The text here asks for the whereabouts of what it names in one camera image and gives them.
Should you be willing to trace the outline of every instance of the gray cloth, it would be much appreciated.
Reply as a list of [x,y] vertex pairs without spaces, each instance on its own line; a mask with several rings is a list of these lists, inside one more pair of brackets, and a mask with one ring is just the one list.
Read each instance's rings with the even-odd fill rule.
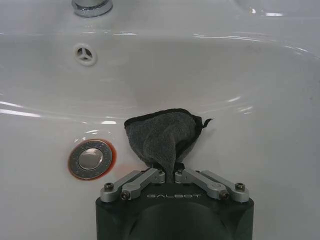
[[124,126],[137,156],[149,167],[160,164],[166,173],[166,182],[172,183],[175,162],[183,161],[209,121],[204,126],[201,117],[179,108],[134,117]]

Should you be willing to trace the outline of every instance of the metal linkage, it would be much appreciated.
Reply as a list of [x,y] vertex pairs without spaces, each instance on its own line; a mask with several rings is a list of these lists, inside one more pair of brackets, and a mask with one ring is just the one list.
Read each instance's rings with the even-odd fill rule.
[[238,182],[234,184],[208,170],[202,171],[200,174],[212,181],[223,184],[227,188],[232,200],[235,202],[246,203],[249,201],[249,191],[243,183]]
[[122,200],[136,199],[141,191],[150,183],[162,184],[165,182],[165,173],[161,169],[150,168],[132,182],[123,185],[121,192]]
[[218,182],[212,181],[197,171],[191,169],[180,169],[175,173],[175,182],[178,184],[196,184],[206,191],[206,194],[213,199],[226,200],[229,193],[226,187]]
[[100,190],[101,201],[105,203],[111,203],[117,200],[123,185],[137,177],[139,174],[141,174],[141,171],[132,171],[123,178],[116,181],[115,183],[106,183],[104,187]]

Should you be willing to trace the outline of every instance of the bolt head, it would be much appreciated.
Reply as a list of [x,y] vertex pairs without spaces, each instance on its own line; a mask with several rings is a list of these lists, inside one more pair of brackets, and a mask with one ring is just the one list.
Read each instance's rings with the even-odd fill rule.
[[219,194],[221,200],[227,200],[229,198],[229,193],[227,190],[222,190]]
[[237,182],[235,184],[235,190],[240,191],[240,192],[244,192],[246,190],[246,185],[244,185],[241,182]]
[[104,185],[104,190],[105,191],[112,191],[114,189],[114,184],[112,182],[107,182]]
[[127,201],[130,198],[130,193],[127,191],[123,191],[120,195],[121,200]]

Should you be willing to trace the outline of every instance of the sink basin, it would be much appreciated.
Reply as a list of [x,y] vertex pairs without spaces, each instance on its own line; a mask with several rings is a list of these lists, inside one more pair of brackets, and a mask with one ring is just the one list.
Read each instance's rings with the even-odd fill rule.
[[[145,169],[125,120],[168,108],[214,118],[184,163],[247,185],[254,239],[317,239],[318,20],[271,22],[235,2],[205,0],[120,0],[108,15],[83,19],[59,1],[47,27],[36,15],[25,19],[35,25],[21,26],[26,9],[52,6],[30,2],[9,16],[12,28],[0,25],[1,239],[95,239],[100,188]],[[191,10],[198,19],[187,17]],[[75,60],[79,43],[96,64]],[[113,144],[115,166],[101,178],[76,179],[69,154],[92,138]]]

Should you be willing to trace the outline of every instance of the chrome faucet base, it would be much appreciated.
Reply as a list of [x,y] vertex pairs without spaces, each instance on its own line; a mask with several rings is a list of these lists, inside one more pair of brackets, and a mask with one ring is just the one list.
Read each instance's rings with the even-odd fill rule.
[[112,0],[72,0],[74,13],[80,17],[92,18],[109,12]]

